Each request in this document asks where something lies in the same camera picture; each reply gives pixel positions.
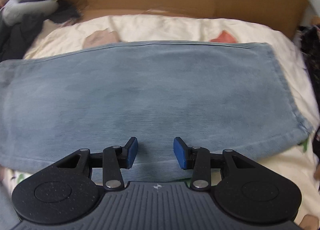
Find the black garment pile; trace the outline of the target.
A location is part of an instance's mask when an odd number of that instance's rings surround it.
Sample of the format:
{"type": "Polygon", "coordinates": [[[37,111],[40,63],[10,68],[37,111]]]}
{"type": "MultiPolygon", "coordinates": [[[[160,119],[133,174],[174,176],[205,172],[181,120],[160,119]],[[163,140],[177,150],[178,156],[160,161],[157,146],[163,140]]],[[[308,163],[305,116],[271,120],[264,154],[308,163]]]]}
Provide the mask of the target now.
{"type": "Polygon", "coordinates": [[[1,16],[1,61],[22,59],[42,31],[45,20],[62,24],[81,17],[77,8],[65,0],[58,0],[56,12],[46,17],[43,13],[24,14],[21,21],[7,25],[1,16]]]}

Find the grey plush toy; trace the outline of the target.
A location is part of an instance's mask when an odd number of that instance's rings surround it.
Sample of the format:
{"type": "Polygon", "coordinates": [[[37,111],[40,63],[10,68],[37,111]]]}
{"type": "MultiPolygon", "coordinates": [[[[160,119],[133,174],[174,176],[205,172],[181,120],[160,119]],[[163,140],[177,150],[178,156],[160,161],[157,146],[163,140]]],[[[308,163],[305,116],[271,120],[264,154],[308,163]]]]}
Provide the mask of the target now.
{"type": "Polygon", "coordinates": [[[7,26],[13,26],[21,22],[25,14],[49,16],[58,8],[58,0],[9,0],[1,8],[1,15],[7,26]]]}

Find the light blue denim jeans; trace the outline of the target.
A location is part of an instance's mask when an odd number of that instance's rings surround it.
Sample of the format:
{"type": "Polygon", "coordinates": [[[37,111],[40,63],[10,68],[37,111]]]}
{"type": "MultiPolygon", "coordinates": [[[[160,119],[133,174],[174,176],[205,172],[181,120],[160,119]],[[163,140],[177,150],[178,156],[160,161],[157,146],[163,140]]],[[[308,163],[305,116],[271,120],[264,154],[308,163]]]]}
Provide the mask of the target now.
{"type": "Polygon", "coordinates": [[[144,41],[1,63],[1,165],[35,173],[136,137],[127,180],[173,181],[173,140],[253,160],[306,140],[270,45],[144,41]]]}

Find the cream bear print bedsheet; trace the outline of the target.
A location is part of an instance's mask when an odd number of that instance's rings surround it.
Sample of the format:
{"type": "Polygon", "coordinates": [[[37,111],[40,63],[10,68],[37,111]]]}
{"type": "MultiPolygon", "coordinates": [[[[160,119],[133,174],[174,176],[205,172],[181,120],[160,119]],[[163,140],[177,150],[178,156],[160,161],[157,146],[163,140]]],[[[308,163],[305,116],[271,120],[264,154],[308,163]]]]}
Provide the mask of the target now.
{"type": "MultiPolygon", "coordinates": [[[[228,19],[192,19],[159,15],[103,16],[70,27],[49,21],[19,64],[47,60],[80,50],[89,35],[108,29],[119,33],[126,42],[154,40],[208,41],[221,32],[232,35],[238,43],[265,42],[272,46],[300,112],[313,126],[319,124],[319,112],[299,49],[281,32],[256,23],[228,19]]],[[[306,215],[319,217],[319,181],[315,179],[317,157],[312,136],[299,145],[263,159],[263,165],[288,177],[302,191],[302,205],[296,222],[306,215]]]]}

